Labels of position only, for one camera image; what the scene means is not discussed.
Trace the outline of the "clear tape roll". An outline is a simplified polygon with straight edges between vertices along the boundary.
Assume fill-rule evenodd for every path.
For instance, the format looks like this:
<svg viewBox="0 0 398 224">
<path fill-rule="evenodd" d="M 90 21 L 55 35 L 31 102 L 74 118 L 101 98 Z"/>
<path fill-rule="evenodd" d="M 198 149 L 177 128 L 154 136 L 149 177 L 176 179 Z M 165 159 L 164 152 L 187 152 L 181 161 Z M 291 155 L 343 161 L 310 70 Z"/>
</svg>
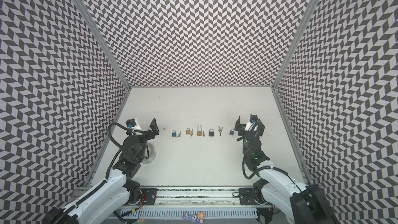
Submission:
<svg viewBox="0 0 398 224">
<path fill-rule="evenodd" d="M 144 155 L 143 155 L 143 164 L 149 164 L 153 162 L 153 160 L 156 158 L 157 151 L 155 150 L 154 146 L 152 144 L 147 144 L 145 150 L 144 150 Z"/>
</svg>

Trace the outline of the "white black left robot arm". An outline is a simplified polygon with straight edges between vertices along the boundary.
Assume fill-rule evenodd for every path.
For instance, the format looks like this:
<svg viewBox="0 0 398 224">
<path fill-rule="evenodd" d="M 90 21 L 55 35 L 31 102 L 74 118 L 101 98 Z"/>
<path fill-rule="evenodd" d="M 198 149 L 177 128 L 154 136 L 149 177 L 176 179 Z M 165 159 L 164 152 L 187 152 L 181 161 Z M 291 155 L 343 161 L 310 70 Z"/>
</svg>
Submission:
<svg viewBox="0 0 398 224">
<path fill-rule="evenodd" d="M 153 119 L 146 131 L 135 119 L 127 120 L 125 125 L 110 124 L 114 125 L 125 130 L 127 138 L 118 145 L 105 177 L 72 203 L 51 209 L 42 220 L 44 224 L 100 224 L 112 213 L 123 221 L 118 208 L 125 204 L 143 206 L 145 194 L 133 177 L 149 158 L 148 141 L 160 134 L 157 121 Z"/>
</svg>

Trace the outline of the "aluminium right corner post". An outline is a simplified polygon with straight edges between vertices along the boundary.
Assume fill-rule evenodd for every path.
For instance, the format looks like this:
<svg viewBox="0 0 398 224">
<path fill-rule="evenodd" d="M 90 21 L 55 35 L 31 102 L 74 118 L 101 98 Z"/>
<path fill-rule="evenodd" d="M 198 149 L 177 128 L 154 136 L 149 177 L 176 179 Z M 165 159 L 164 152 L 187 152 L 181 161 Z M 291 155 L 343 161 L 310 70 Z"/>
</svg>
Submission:
<svg viewBox="0 0 398 224">
<path fill-rule="evenodd" d="M 293 55 L 296 52 L 296 49 L 298 47 L 298 45 L 300 44 L 300 41 L 306 31 L 306 28 L 314 14 L 314 11 L 317 7 L 317 5 L 319 4 L 320 0 L 310 0 L 305 11 L 304 11 L 304 15 L 302 20 L 300 21 L 300 24 L 297 28 L 296 33 L 294 34 L 293 40 L 291 45 L 289 46 L 289 49 L 286 53 L 286 56 L 282 62 L 282 65 L 280 67 L 280 70 L 275 78 L 275 81 L 272 85 L 272 89 L 275 91 L 278 87 L 278 85 L 280 84 L 280 82 L 282 81 L 282 78 L 293 58 Z"/>
</svg>

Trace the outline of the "black padlock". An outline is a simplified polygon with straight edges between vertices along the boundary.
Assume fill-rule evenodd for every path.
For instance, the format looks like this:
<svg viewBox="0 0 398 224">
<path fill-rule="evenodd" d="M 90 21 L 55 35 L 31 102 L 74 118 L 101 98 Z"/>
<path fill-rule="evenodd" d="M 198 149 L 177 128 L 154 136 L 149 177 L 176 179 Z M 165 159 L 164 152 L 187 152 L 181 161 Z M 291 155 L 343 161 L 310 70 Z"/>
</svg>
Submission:
<svg viewBox="0 0 398 224">
<path fill-rule="evenodd" d="M 209 129 L 208 136 L 213 137 L 214 134 L 215 134 L 215 132 L 214 132 L 213 128 L 210 128 L 210 129 Z"/>
</svg>

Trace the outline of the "large brass padlock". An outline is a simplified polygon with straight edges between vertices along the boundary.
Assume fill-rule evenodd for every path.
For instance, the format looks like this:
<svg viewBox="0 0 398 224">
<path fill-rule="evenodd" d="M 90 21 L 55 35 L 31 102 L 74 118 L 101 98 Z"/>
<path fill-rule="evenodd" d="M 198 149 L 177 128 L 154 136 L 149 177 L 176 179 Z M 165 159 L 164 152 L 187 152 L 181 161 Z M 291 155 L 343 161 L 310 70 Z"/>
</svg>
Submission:
<svg viewBox="0 0 398 224">
<path fill-rule="evenodd" d="M 197 136 L 202 136 L 202 137 L 206 136 L 206 133 L 203 131 L 202 125 L 198 125 L 197 127 Z"/>
</svg>

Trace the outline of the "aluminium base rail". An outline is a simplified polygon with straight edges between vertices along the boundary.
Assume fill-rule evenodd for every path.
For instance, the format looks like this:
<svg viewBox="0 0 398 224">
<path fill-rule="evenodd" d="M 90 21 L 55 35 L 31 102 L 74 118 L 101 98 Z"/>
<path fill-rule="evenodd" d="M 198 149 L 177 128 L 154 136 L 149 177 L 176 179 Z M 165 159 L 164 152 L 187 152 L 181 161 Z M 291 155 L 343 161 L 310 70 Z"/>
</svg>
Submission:
<svg viewBox="0 0 398 224">
<path fill-rule="evenodd" d="M 139 201 L 117 206 L 108 219 L 118 213 L 128 221 L 182 220 L 185 215 L 202 213 L 205 220 L 271 219 L 277 212 L 271 204 L 259 204 L 245 187 L 142 187 Z"/>
</svg>

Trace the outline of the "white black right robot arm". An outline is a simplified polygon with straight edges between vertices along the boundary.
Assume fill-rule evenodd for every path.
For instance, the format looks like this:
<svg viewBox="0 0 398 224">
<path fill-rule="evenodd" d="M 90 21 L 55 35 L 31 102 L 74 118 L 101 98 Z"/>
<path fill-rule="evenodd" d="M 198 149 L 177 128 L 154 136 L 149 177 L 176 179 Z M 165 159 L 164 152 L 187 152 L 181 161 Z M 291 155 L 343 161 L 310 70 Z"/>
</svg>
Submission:
<svg viewBox="0 0 398 224">
<path fill-rule="evenodd" d="M 295 180 L 263 152 L 260 138 L 265 126 L 257 115 L 250 115 L 247 123 L 238 119 L 234 130 L 237 140 L 243 142 L 242 169 L 251 171 L 250 175 L 244 173 L 244 178 L 259 178 L 252 187 L 257 203 L 277 207 L 291 224 L 339 223 L 322 188 Z"/>
</svg>

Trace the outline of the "blue padlock with key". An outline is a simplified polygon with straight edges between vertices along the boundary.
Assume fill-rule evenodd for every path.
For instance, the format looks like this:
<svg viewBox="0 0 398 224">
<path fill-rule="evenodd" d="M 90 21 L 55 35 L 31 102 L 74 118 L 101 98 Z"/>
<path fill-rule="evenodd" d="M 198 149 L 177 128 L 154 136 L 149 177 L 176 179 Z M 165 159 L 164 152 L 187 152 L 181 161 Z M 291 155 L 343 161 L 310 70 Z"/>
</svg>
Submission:
<svg viewBox="0 0 398 224">
<path fill-rule="evenodd" d="M 181 132 L 177 132 L 175 130 L 172 131 L 172 137 L 173 138 L 180 138 L 181 137 Z"/>
</svg>

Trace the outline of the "aluminium left corner post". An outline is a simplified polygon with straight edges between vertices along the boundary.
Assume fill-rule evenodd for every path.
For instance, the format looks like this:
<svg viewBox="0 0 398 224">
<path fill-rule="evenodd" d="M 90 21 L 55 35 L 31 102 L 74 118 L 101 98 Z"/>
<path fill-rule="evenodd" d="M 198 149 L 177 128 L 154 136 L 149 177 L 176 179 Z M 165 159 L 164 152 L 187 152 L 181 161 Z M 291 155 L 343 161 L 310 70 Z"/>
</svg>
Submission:
<svg viewBox="0 0 398 224">
<path fill-rule="evenodd" d="M 85 23 L 87 24 L 88 28 L 90 29 L 91 33 L 94 36 L 94 39 L 97 41 L 98 45 L 102 49 L 106 59 L 108 60 L 109 64 L 112 66 L 114 72 L 116 73 L 117 77 L 120 79 L 122 84 L 131 89 L 131 86 L 126 79 L 125 75 L 123 74 L 116 58 L 112 54 L 110 48 L 108 47 L 104 37 L 100 33 L 97 24 L 94 22 L 93 17 L 88 11 L 88 7 L 84 4 L 83 0 L 72 0 L 74 5 L 76 6 L 77 10 L 80 12 L 81 16 L 83 17 Z"/>
</svg>

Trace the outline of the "aluminium corner post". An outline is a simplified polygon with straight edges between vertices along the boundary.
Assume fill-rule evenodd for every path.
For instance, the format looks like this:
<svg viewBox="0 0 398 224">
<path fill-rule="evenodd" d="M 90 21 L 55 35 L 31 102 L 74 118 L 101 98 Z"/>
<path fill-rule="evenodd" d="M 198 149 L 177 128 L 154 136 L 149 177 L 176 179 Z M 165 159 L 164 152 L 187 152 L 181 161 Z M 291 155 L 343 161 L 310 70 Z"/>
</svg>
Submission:
<svg viewBox="0 0 398 224">
<path fill-rule="evenodd" d="M 100 33 L 97 24 L 94 22 L 93 17 L 88 11 L 88 7 L 84 4 L 83 0 L 72 0 L 74 5 L 76 6 L 77 10 L 80 12 L 81 16 L 83 17 L 85 23 L 87 24 L 88 28 L 90 29 L 91 33 L 94 36 L 94 39 L 97 41 L 98 45 L 102 49 L 106 59 L 108 60 L 109 64 L 112 66 L 114 72 L 116 73 L 117 77 L 120 79 L 122 84 L 131 89 L 131 86 L 126 79 L 125 75 L 123 74 L 116 58 L 112 54 L 110 48 L 108 47 L 104 37 Z"/>
<path fill-rule="evenodd" d="M 282 78 L 293 58 L 293 55 L 296 52 L 296 49 L 298 47 L 298 45 L 300 44 L 300 41 L 306 31 L 306 28 L 314 14 L 314 11 L 317 7 L 317 5 L 319 4 L 320 0 L 310 0 L 305 11 L 304 11 L 304 15 L 302 20 L 300 21 L 300 24 L 297 28 L 296 33 L 294 34 L 293 40 L 291 45 L 289 46 L 289 49 L 286 53 L 286 56 L 282 62 L 282 65 L 280 67 L 280 70 L 275 78 L 275 81 L 272 85 L 272 89 L 275 91 L 278 87 L 278 85 L 280 84 L 280 82 L 282 81 Z"/>
</svg>

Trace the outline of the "purple orange toy figure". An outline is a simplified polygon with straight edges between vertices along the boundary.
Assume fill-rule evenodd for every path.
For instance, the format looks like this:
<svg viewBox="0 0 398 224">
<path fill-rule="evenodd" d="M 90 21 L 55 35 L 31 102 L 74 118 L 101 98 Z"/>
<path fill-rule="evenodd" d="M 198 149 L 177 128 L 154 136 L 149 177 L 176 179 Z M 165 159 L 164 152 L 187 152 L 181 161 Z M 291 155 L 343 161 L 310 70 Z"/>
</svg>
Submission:
<svg viewBox="0 0 398 224">
<path fill-rule="evenodd" d="M 188 212 L 184 212 L 183 220 L 188 220 L 193 224 L 203 224 L 204 223 L 204 213 L 198 212 L 194 214 L 189 214 Z"/>
</svg>

